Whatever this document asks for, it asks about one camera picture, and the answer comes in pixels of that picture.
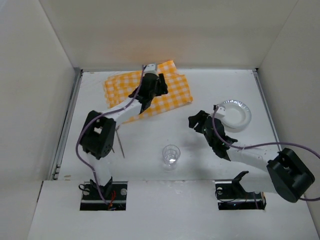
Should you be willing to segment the yellow white checkered cloth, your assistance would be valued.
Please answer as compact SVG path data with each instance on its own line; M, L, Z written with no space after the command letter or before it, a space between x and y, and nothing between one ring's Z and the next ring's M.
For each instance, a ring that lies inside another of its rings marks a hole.
M151 106L142 114L131 117L128 122L153 117L192 103L190 87L184 74L180 74L173 60L157 66L157 72L164 75L168 93L155 97ZM141 71L113 74L103 83L104 97L109 108L123 102L139 85Z

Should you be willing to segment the white paper plate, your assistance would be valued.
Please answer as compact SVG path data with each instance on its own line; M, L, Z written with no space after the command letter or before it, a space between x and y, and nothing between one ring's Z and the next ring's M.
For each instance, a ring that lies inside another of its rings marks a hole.
M251 120L252 113L249 107L239 100L229 99L220 103L225 109L222 123L232 129L244 129Z

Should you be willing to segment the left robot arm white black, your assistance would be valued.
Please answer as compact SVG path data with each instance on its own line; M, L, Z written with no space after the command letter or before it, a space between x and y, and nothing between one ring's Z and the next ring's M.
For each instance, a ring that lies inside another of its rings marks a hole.
M105 185L100 184L96 168L80 156L79 147L96 160L106 157L113 148L116 128L145 112L155 97L166 94L168 86L164 74L155 71L142 72L138 87L123 102L105 112L92 110L88 113L75 145L75 153L78 159L91 169L91 190L95 191L101 200L105 201L109 195L113 179L110 178Z

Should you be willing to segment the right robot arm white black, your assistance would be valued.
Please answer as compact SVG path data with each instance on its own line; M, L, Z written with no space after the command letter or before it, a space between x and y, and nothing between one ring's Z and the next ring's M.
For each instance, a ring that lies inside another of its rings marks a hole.
M248 178L248 170L242 170L230 183L235 192L276 193L284 200L295 203L302 200L303 194L315 182L315 176L300 157L289 148L281 151L269 150L271 143L239 146L238 140L225 133L222 121L216 115L222 113L217 107L209 114L200 110L188 117L189 128L202 134L214 154L228 162L238 162L259 169L262 173Z

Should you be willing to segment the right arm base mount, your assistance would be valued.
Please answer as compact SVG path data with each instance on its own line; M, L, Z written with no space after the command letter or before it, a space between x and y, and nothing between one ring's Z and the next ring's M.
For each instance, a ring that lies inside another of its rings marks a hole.
M242 178L248 173L248 171L242 171L232 179L214 181L214 195L220 211L265 210L267 205L265 195L262 192L247 192L240 184Z

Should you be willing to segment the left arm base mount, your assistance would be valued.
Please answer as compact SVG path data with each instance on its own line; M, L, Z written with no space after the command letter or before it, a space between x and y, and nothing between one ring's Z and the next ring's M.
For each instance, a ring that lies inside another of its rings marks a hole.
M98 190L89 182L78 185L81 193L80 211L125 211L127 207L128 183L123 181L113 182L107 190Z

